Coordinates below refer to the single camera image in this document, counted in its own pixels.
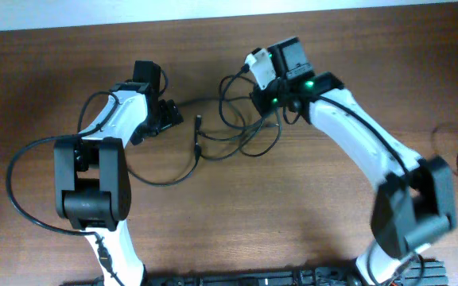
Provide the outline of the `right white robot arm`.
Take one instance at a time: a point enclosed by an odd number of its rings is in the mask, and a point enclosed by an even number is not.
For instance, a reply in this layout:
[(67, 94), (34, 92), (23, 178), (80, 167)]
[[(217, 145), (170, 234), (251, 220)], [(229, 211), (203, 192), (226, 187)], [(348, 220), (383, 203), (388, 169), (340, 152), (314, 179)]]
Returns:
[(355, 260), (348, 284), (384, 285), (458, 226), (452, 173), (384, 130), (331, 72), (316, 74), (296, 37), (246, 56), (256, 80), (251, 100), (261, 116), (286, 108), (329, 136), (375, 190), (373, 242)]

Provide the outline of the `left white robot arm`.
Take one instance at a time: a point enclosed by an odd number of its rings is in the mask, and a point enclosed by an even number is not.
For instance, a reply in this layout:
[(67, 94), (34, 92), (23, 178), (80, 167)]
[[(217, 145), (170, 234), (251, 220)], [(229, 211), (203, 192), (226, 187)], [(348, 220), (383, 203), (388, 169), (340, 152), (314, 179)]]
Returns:
[(54, 145), (56, 212), (95, 251), (104, 285), (142, 285), (146, 268), (128, 230), (131, 186), (125, 147), (179, 125), (174, 101), (161, 98), (161, 67), (138, 60), (131, 79), (116, 83), (95, 120), (76, 139)]

